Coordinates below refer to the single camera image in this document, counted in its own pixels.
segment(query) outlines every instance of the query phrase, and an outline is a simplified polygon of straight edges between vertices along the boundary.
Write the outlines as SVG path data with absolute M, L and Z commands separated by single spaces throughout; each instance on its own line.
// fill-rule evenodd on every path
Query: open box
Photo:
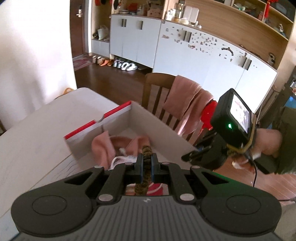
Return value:
M 104 131 L 108 131 L 110 136 L 129 138 L 146 135 L 159 162 L 173 162 L 182 169 L 191 166 L 182 161 L 181 156 L 195 148 L 153 114 L 131 101 L 107 112 L 100 121 L 91 121 L 65 136 L 76 161 L 94 161 L 91 143 Z

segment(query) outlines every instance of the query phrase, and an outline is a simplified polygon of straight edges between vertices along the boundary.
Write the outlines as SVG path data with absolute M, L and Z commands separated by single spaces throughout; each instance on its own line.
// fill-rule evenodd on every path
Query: camera screen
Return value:
M 233 95 L 230 114 L 232 114 L 232 116 L 237 120 L 245 132 L 248 133 L 249 111 L 236 95 Z

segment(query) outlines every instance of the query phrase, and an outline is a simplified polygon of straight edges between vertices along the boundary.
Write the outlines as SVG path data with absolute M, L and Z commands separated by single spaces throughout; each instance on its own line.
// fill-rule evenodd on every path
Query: floor mat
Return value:
M 89 60 L 88 57 L 86 56 L 81 56 L 79 57 L 78 59 L 75 59 L 73 61 L 73 66 L 74 66 L 74 71 L 78 70 L 78 69 L 81 69 L 85 66 L 88 66 L 92 64 L 92 62 Z

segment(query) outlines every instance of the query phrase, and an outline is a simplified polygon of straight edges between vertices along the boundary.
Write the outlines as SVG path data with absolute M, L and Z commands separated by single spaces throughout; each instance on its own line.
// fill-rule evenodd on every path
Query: shoe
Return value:
M 109 63 L 107 63 L 107 66 L 112 66 L 113 63 L 114 63 L 114 59 L 111 59 L 111 60 L 109 61 Z
M 117 64 L 117 68 L 120 69 L 122 64 L 123 64 L 123 61 L 119 61 L 118 64 Z
M 129 66 L 129 63 L 128 62 L 124 62 L 122 65 L 121 65 L 121 70 L 126 70 L 126 68 Z
M 101 56 L 99 56 L 99 57 L 97 57 L 97 59 L 96 59 L 96 63 L 97 63 L 97 64 L 100 64 L 100 63 L 102 63 L 103 60 L 104 60 L 104 58 L 101 57 Z
M 132 71 L 136 70 L 138 66 L 136 66 L 134 63 L 129 64 L 129 66 L 126 68 L 126 71 Z
M 105 59 L 102 63 L 100 63 L 100 66 L 105 66 L 110 62 L 110 59 Z
M 117 67 L 117 64 L 118 64 L 118 60 L 116 59 L 116 60 L 114 60 L 114 63 L 113 63 L 113 67 Z

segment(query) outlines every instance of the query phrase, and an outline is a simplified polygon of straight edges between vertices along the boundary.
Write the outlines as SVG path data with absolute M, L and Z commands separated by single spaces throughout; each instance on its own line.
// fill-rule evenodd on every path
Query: pink cloth on chair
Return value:
M 110 137 L 109 132 L 96 136 L 91 143 L 91 150 L 94 154 L 95 162 L 103 166 L 105 170 L 110 168 L 111 162 L 116 157 L 116 150 L 125 148 L 127 155 L 137 156 L 142 153 L 142 147 L 150 145 L 147 136 L 139 136 L 134 139 L 128 137 Z
M 200 126 L 202 110 L 212 99 L 213 95 L 200 84 L 178 75 L 163 109 L 180 120 L 176 128 L 178 135 L 186 135 Z

